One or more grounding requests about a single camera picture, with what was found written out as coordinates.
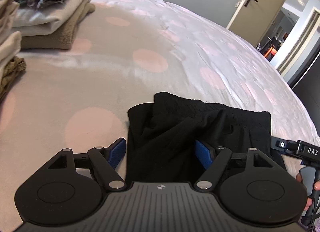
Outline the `black shorts garment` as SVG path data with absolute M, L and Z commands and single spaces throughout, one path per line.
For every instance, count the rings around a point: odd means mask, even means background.
M 234 153 L 255 147 L 280 166 L 272 152 L 269 112 L 251 112 L 219 103 L 189 100 L 167 92 L 152 103 L 130 108 L 126 182 L 190 182 L 204 173 L 196 143 L 224 146 Z

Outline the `beige folded clothes stack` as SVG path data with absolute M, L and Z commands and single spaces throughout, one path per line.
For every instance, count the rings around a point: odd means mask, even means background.
M 19 6 L 14 0 L 1 0 L 1 79 L 5 66 L 21 50 L 22 34 L 11 32 Z

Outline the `black wardrobe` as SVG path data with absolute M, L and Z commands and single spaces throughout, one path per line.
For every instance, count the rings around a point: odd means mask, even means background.
M 314 63 L 301 75 L 293 88 L 319 133 L 319 64 Z

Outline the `orange stool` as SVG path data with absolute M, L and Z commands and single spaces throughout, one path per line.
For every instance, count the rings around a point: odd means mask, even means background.
M 271 61 L 272 58 L 276 55 L 277 50 L 274 47 L 270 47 L 265 49 L 261 52 L 261 54 L 266 58 L 268 61 Z

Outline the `tan folded garment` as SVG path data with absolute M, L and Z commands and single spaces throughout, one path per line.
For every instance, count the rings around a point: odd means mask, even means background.
M 91 0 L 83 0 L 71 17 L 52 34 L 22 37 L 21 49 L 71 49 L 79 24 L 93 12 L 95 5 Z

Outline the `olive patterned garment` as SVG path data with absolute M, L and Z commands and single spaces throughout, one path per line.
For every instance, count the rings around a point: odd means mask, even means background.
M 15 56 L 5 64 L 1 77 L 1 102 L 9 92 L 14 81 L 24 73 L 27 65 L 24 58 Z

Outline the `beige bedroom door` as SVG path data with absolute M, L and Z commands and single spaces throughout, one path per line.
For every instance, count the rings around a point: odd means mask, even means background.
M 242 0 L 226 29 L 240 36 L 253 47 L 262 40 L 286 0 Z

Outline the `cream folded garment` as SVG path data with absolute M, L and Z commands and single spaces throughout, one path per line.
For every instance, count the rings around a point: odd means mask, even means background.
M 22 36 L 50 35 L 71 17 L 82 1 L 67 0 L 63 4 L 50 5 L 38 11 L 20 8 L 11 31 L 19 31 Z

